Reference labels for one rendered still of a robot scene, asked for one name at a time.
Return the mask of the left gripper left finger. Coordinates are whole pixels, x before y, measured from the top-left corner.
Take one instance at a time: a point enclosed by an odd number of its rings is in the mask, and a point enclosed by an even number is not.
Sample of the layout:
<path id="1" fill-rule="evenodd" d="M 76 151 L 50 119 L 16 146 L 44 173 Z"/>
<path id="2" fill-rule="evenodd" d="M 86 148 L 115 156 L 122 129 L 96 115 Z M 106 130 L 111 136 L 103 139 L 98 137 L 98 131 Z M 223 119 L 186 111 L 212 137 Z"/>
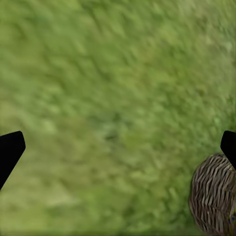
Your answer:
<path id="1" fill-rule="evenodd" d="M 26 149 L 21 131 L 0 136 L 0 189 Z"/>

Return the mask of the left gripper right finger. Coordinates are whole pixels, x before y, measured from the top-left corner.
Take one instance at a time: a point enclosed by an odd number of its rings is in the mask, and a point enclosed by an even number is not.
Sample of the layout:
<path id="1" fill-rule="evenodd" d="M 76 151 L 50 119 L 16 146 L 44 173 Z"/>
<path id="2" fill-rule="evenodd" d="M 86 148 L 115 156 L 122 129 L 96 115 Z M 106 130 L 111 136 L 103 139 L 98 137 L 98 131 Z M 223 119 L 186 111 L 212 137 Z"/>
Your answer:
<path id="1" fill-rule="evenodd" d="M 220 147 L 236 170 L 236 133 L 225 131 L 221 140 Z"/>

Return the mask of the wicker basket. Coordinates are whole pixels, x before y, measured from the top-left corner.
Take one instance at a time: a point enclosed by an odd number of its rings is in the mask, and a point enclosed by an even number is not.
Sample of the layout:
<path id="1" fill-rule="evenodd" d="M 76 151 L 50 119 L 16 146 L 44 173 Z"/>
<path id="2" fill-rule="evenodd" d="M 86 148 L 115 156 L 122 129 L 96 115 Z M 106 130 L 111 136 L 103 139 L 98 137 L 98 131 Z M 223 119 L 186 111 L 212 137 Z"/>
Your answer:
<path id="1" fill-rule="evenodd" d="M 193 175 L 190 212 L 209 236 L 236 236 L 236 170 L 224 153 L 211 155 Z"/>

